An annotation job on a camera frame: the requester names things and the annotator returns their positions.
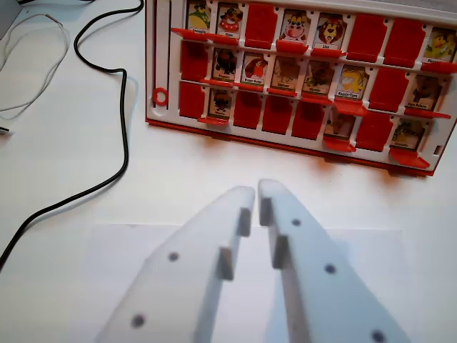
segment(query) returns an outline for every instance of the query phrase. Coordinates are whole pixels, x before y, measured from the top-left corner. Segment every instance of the game board row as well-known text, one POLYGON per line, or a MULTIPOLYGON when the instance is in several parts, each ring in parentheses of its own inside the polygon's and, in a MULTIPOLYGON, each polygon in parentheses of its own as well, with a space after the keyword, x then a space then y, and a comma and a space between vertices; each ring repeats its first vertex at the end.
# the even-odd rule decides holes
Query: game board row
POLYGON ((336 106, 304 101, 297 101, 294 106, 294 102, 282 96, 247 91, 212 87, 208 91, 199 84, 182 81, 179 115, 208 125, 233 124, 283 135, 287 134, 292 120, 291 136, 314 141, 322 139, 327 149, 382 152, 385 148, 394 148, 400 155, 418 151, 435 120, 442 120, 394 117, 372 111, 360 117, 342 114, 336 106))
POLYGON ((181 78, 248 91, 266 90, 281 96, 300 94, 302 100, 318 104, 332 104, 335 100, 341 106, 345 104, 347 112, 365 112, 367 106, 396 113, 404 106, 409 115, 451 118, 435 111, 446 95, 449 76, 236 49, 210 49, 202 43, 182 41, 181 78))
POLYGON ((413 68, 421 55, 424 70, 444 74, 457 71, 457 64, 452 65, 457 49, 452 27, 270 4, 189 0, 186 10, 186 28, 172 31, 187 39, 229 45, 239 45, 241 40, 244 46, 259 49, 271 49, 274 42, 276 50, 295 54, 303 54, 311 46, 314 56, 338 58, 347 53, 347 59, 372 63, 381 57, 384 64, 406 68, 413 68))

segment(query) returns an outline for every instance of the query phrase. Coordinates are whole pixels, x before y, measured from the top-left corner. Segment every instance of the white plastic frame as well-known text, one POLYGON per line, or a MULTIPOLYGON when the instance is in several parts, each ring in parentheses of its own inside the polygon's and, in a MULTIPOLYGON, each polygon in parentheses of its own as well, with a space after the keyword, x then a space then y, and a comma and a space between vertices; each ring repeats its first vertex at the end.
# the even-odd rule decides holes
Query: white plastic frame
MULTIPOLYGON (((278 10, 276 13, 278 14, 278 20, 276 22, 276 32, 275 38, 273 40, 271 50, 265 49, 257 49, 244 46, 244 37, 246 31, 246 19, 249 10, 249 3, 245 1, 233 1, 239 4, 239 9, 243 12, 243 17, 245 18, 242 21, 241 26, 241 36, 239 40, 238 46, 225 46, 222 44, 215 44, 212 41, 207 41, 205 45, 209 48, 209 63, 207 69, 206 78, 211 78, 212 73, 212 59, 214 55, 214 48, 225 48, 225 49, 232 49, 235 52, 238 51, 238 63, 236 67, 235 73, 235 82, 239 82, 241 78, 241 68, 243 63, 243 53, 244 52, 255 52, 258 54, 263 54, 264 58, 268 61, 268 69, 266 72, 265 84, 263 88, 262 94, 262 110, 261 110, 261 117, 257 124, 256 129, 246 129, 239 126, 233 125, 233 112, 234 106, 236 103, 236 92, 237 87, 229 89, 229 91, 234 92, 234 96, 232 98, 232 107, 231 107, 231 116, 227 126, 214 126, 214 125, 207 125, 205 123, 198 122, 196 119, 186 118, 179 116, 179 82, 181 81, 181 72, 180 72, 180 58, 181 58, 181 40, 182 38, 176 34, 172 34, 169 30, 171 27, 176 28, 185 28, 186 23, 186 4, 185 0, 173 0, 171 3, 169 0, 147 0, 147 17, 146 17, 146 92, 147 92, 147 106, 146 106, 146 118, 157 120, 157 121, 164 121, 170 124, 178 124, 181 126, 188 126, 197 129, 203 129, 206 131, 214 131, 220 132, 223 134, 230 134, 234 136, 241 136, 247 137, 250 139, 256 139, 260 141, 269 141, 277 144, 285 144, 288 146, 296 146, 298 148, 316 150, 316 151, 324 151, 331 154, 337 154, 341 156, 349 156, 357 159, 365 159, 369 161, 380 162, 382 164, 392 164, 397 166, 402 166, 393 160, 389 156, 389 145, 391 143, 391 137, 393 136, 393 131, 395 130, 398 120, 405 116, 405 104, 408 95, 411 92, 411 87, 413 86, 413 80, 417 74, 421 75, 428 75, 438 77, 441 80, 443 85, 443 90, 441 92, 440 98, 435 106, 434 111, 445 113, 451 115, 450 119, 428 119, 431 123, 430 130, 428 130, 428 135, 422 138, 422 141, 418 148, 418 154, 420 157, 425 159, 429 164, 430 167, 427 169, 419 169, 424 170, 426 172, 432 172, 441 157, 443 152, 443 147, 446 145, 449 136, 453 130, 454 124, 457 119, 457 112, 455 108, 457 106, 457 86, 456 81, 453 76, 442 75, 442 74, 435 74, 421 71, 421 59, 423 56, 423 52, 426 48, 426 43, 428 41, 428 37, 431 33, 433 27, 442 27, 442 28, 454 28, 455 23, 457 21, 457 14, 451 12, 444 12, 444 11, 436 11, 431 9, 422 9, 420 7, 412 7, 412 6, 404 6, 398 4, 388 4, 388 3, 381 3, 376 1, 365 1, 365 0, 347 0, 344 1, 343 4, 332 4, 330 1, 324 2, 317 2, 317 1, 294 1, 289 0, 287 2, 276 2, 276 1, 257 1, 261 3, 268 3, 274 4, 277 6, 278 10), (300 56, 295 54, 286 54, 282 52, 276 51, 275 42, 280 35, 281 25, 282 25, 282 16, 285 9, 303 9, 306 10, 307 17, 311 20, 310 30, 308 33, 308 38, 306 44, 310 47, 308 51, 300 56), (376 63, 368 63, 362 61, 352 61, 348 60, 345 56, 342 56, 339 59, 326 59, 321 57, 314 57, 311 56, 311 50, 314 40, 314 35, 316 33, 317 21, 321 12, 326 13, 335 13, 335 14, 342 14, 343 20, 347 23, 346 33, 343 38, 341 50, 346 51, 348 47, 349 40, 351 38, 351 32, 353 28, 353 24, 357 14, 376 14, 383 16, 388 22, 386 23, 387 32, 386 37, 383 42, 383 46, 381 48, 381 52, 378 55, 376 63), (414 64, 414 67, 411 69, 397 67, 397 66, 386 66, 383 64, 383 55, 384 50, 387 45, 387 41, 391 32, 391 28, 393 25, 393 20, 395 18, 409 18, 409 19, 418 19, 424 22, 426 28, 424 29, 426 35, 423 40, 423 46, 421 48, 421 52, 418 55, 418 58, 414 64), (297 96, 295 98, 291 98, 293 104, 293 111, 291 115, 291 120, 289 122, 289 126, 287 128, 286 134, 273 134, 269 132, 262 131, 262 119, 263 119, 263 110, 265 107, 266 97, 269 95, 267 92, 267 88, 269 88, 271 83, 271 75, 273 73, 274 61, 276 56, 290 56, 298 58, 301 70, 300 75, 297 82, 296 92, 297 96), (368 108, 369 106, 369 99, 371 89, 373 87, 373 83, 375 81, 377 72, 379 67, 389 67, 395 69, 401 69, 409 73, 407 79, 409 80, 408 88, 405 92, 405 96, 403 97, 403 101, 400 103, 398 107, 398 111, 393 112, 385 112, 391 116, 391 121, 393 122, 393 128, 391 131, 391 135, 386 142, 383 151, 370 151, 366 149, 357 148, 355 152, 342 152, 342 151, 335 151, 331 149, 327 149, 325 144, 323 143, 323 130, 326 125, 326 120, 328 118, 329 113, 329 106, 325 108, 325 117, 322 122, 321 131, 317 137, 317 139, 310 140, 310 139, 302 139, 298 137, 291 136, 292 133, 292 125, 295 118, 296 106, 299 99, 301 98, 301 88, 303 86, 305 74, 306 74, 306 66, 309 60, 319 60, 319 61, 329 61, 331 63, 337 63, 335 68, 335 73, 333 75, 332 85, 328 94, 330 100, 334 99, 335 90, 337 87, 337 83, 340 77, 341 69, 344 64, 354 65, 354 66, 364 66, 366 68, 367 74, 370 76, 368 80, 368 84, 366 90, 363 95, 363 105, 368 108), (160 68, 155 68, 154 63, 159 65, 160 68), (157 106, 153 102, 152 92, 155 88, 163 87, 168 90, 169 93, 169 102, 167 106, 157 106), (439 150, 439 154, 434 154, 437 150, 437 147, 441 147, 439 150)), ((216 32, 216 22, 217 22, 217 12, 219 8, 219 1, 212 1, 212 3, 208 0, 207 6, 211 8, 211 27, 210 32, 216 32)), ((204 102, 204 113, 202 117, 205 117, 207 114, 208 104, 209 104, 209 89, 210 88, 220 88, 217 86, 209 86, 206 84, 200 84, 204 87, 205 91, 205 102, 204 102)), ((361 118, 356 118, 356 123, 354 125, 350 142, 352 145, 356 145, 356 137, 358 133, 358 128, 361 124, 361 118)))

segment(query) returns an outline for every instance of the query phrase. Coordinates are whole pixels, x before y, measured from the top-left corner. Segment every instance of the gripper jaw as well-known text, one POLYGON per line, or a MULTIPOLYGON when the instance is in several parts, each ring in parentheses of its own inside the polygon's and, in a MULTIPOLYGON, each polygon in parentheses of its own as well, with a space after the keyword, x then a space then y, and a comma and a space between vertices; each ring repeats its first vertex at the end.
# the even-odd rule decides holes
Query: gripper jaw
POLYGON ((222 281, 233 279, 254 199, 254 189, 235 187, 164 242, 144 262, 97 341, 210 342, 222 281))
POLYGON ((406 343, 333 240, 282 184, 258 184, 260 223, 281 270, 291 343, 406 343))

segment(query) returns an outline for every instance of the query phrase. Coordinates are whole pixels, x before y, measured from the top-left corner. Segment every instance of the cartoon animal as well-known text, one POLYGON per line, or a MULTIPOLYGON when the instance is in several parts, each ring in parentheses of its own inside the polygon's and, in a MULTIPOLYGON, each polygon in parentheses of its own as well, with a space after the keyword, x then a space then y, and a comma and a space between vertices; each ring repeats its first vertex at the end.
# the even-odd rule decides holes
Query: cartoon animal
POLYGON ((331 44, 343 36, 344 30, 342 20, 327 19, 318 27, 319 39, 325 44, 331 44))
POLYGON ((279 39, 288 39, 290 41, 306 40, 305 23, 311 20, 306 16, 306 12, 297 11, 287 20, 287 25, 283 29, 279 39))
POLYGON ((278 59, 274 66, 274 79, 277 82, 291 82, 298 77, 300 66, 295 59, 283 57, 278 59))
POLYGON ((224 74, 235 74, 236 57, 231 50, 222 49, 217 54, 216 70, 223 70, 224 74))
POLYGON ((365 71, 360 69, 344 69, 341 73, 341 86, 345 91, 360 93, 363 91, 365 71))
POLYGON ((316 87, 322 84, 330 84, 333 77, 333 71, 330 69, 328 62, 310 63, 311 75, 306 80, 306 85, 309 87, 316 87))
POLYGON ((227 32, 238 32, 240 29, 239 22, 243 19, 243 12, 239 9, 229 8, 226 13, 221 15, 219 27, 227 32))
POLYGON ((414 89, 413 102, 419 102, 423 98, 433 97, 438 90, 438 80, 435 77, 424 76, 417 78, 417 87, 414 89))
POLYGON ((268 62, 263 59, 263 57, 253 59, 248 63, 244 69, 246 77, 253 79, 262 79, 263 78, 263 68, 268 66, 268 62))
POLYGON ((224 91, 218 91, 214 95, 214 104, 219 111, 225 111, 230 101, 231 97, 224 91))
POLYGON ((431 44, 426 47, 425 57, 429 59, 445 59, 452 56, 456 49, 456 37, 452 33, 437 33, 431 44))
POLYGON ((209 29, 210 20, 206 13, 205 4, 194 6, 195 11, 189 14, 189 22, 194 29, 209 29))

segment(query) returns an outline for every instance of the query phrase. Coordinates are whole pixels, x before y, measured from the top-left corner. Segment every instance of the screw hole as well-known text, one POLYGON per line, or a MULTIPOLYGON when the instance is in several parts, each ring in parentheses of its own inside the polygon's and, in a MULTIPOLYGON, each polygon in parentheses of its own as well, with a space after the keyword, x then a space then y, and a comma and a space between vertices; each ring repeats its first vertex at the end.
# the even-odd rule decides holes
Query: screw hole
POLYGON ((332 264, 327 264, 326 267, 325 267, 325 270, 326 272, 328 272, 329 274, 335 274, 336 273, 336 268, 334 265, 332 264))
POLYGON ((373 338, 373 341, 377 343, 382 343, 386 341, 386 338, 384 337, 384 334, 381 331, 373 331, 371 334, 371 338, 373 338))
POLYGON ((179 258, 179 254, 177 252, 171 252, 169 255, 169 260, 175 262, 179 258))
POLYGON ((135 314, 134 317, 131 319, 131 326, 135 329, 142 327, 144 325, 144 315, 142 314, 135 314))

